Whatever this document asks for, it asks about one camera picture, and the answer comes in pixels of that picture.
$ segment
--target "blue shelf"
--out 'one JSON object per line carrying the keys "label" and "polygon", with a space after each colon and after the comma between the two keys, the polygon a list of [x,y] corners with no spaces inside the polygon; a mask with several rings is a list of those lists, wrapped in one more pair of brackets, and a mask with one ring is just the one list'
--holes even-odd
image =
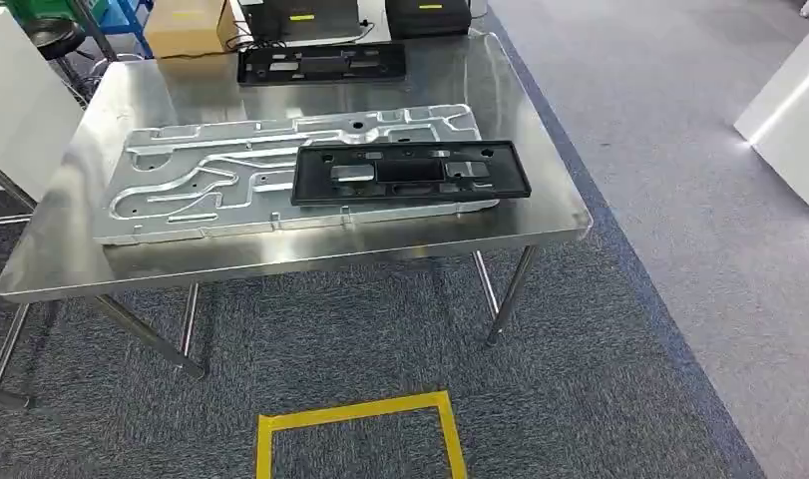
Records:
{"label": "blue shelf", "polygon": [[106,34],[115,35],[121,33],[134,33],[135,29],[142,29],[142,25],[131,25],[128,18],[122,12],[122,7],[119,2],[127,2],[131,6],[131,10],[137,14],[137,9],[140,7],[139,0],[110,0],[110,7],[105,12],[101,23],[102,31]]}

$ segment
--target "stainless steel table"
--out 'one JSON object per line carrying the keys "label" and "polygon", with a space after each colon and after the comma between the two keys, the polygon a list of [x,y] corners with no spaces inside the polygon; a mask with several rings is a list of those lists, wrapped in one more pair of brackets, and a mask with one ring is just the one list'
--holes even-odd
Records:
{"label": "stainless steel table", "polygon": [[[201,377],[204,371],[188,355],[200,281],[352,261],[472,253],[494,318],[487,342],[494,344],[541,246],[582,238],[592,224],[539,115],[492,35],[411,42],[404,82],[243,88],[235,81],[234,61],[224,56],[111,65],[49,193],[2,272],[1,296],[20,303],[97,296],[97,304],[121,326],[190,375]],[[101,247],[93,241],[91,211],[131,129],[453,103],[472,107],[484,139],[515,142],[533,188],[529,199],[502,201],[494,208],[459,216],[341,228],[118,247]],[[497,247],[525,249],[500,303],[479,253]],[[180,284],[191,285],[181,350],[106,295]]]}

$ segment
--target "floor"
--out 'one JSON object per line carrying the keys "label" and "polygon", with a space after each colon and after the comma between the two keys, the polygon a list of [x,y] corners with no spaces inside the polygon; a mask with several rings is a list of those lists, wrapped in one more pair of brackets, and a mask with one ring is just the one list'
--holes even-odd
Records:
{"label": "floor", "polygon": [[[475,341],[484,311],[471,305],[479,299],[467,258],[236,281],[204,291],[212,320],[202,325],[197,354],[220,379],[192,387],[120,341],[86,304],[38,309],[8,385],[47,402],[27,416],[0,414],[0,476],[247,477],[255,413],[448,387],[472,477],[763,477],[738,431],[765,476],[809,477],[809,211],[729,128],[806,35],[800,5],[493,0],[492,8],[611,207],[607,215],[647,268],[650,292],[636,288],[625,254],[606,238],[607,229],[620,235],[609,217],[589,241],[559,251],[559,268],[540,261],[531,289],[548,294],[526,299],[530,323],[499,355]],[[18,228],[0,228],[0,264]],[[506,279],[511,254],[491,260]],[[387,281],[395,285],[389,294]],[[345,283],[367,297],[342,296]],[[255,294],[283,297],[308,285],[321,296]],[[662,332],[647,305],[654,286],[661,315],[676,323]],[[443,309],[448,297],[471,300]],[[180,304],[179,291],[124,299],[163,331],[178,327],[167,302]],[[357,331],[353,350],[313,341],[309,353],[304,334],[284,328],[286,318],[312,319],[319,310],[334,311],[333,329]],[[366,312],[349,319],[351,310]],[[0,304],[0,337],[6,313]],[[375,331],[378,315],[397,321]],[[238,331],[225,327],[228,317]],[[338,334],[316,330],[316,322],[306,324],[306,337]],[[660,340],[676,342],[677,329],[685,358]],[[81,351],[84,333],[92,345]],[[260,340],[230,347],[238,333]],[[318,370],[319,351],[329,374],[295,376]],[[340,357],[347,360],[338,364]],[[715,390],[683,380],[690,367],[692,375],[705,371]],[[723,406],[717,413],[715,391],[735,427],[724,425]],[[717,420],[705,414],[713,408]],[[316,477],[302,470],[316,464],[319,477],[442,475],[433,427],[414,414],[284,435],[275,441],[275,471]],[[368,439],[411,430],[425,439],[388,443],[392,452]],[[213,442],[220,446],[202,449]],[[357,449],[327,450],[352,442]],[[388,469],[373,469],[363,456],[386,458]]]}
{"label": "floor", "polygon": [[809,209],[730,125],[801,4],[491,2],[770,478],[809,478]]}

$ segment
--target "yellow tape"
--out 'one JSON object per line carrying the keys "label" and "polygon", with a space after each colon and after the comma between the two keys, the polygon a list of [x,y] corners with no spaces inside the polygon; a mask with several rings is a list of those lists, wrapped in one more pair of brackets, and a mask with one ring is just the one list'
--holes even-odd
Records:
{"label": "yellow tape", "polygon": [[257,478],[271,477],[271,433],[266,416],[257,418]]}
{"label": "yellow tape", "polygon": [[415,396],[382,399],[380,401],[296,412],[280,416],[259,416],[257,418],[257,479],[271,478],[271,436],[275,431],[412,411],[426,407],[439,409],[439,422],[445,439],[448,463],[451,465],[451,478],[464,479],[466,477],[466,463],[463,460],[463,449],[460,447],[460,436],[457,434],[457,426],[454,423],[454,412],[451,410],[451,398],[448,396],[448,391],[429,392]]}

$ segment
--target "machined aluminum panel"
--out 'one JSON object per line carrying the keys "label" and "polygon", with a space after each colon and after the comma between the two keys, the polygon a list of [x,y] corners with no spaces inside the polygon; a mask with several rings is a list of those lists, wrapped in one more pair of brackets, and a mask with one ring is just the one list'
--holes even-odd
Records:
{"label": "machined aluminum panel", "polygon": [[102,244],[134,244],[482,210],[498,201],[290,203],[301,146],[467,140],[480,140],[480,134],[466,105],[134,130],[95,211],[94,238]]}

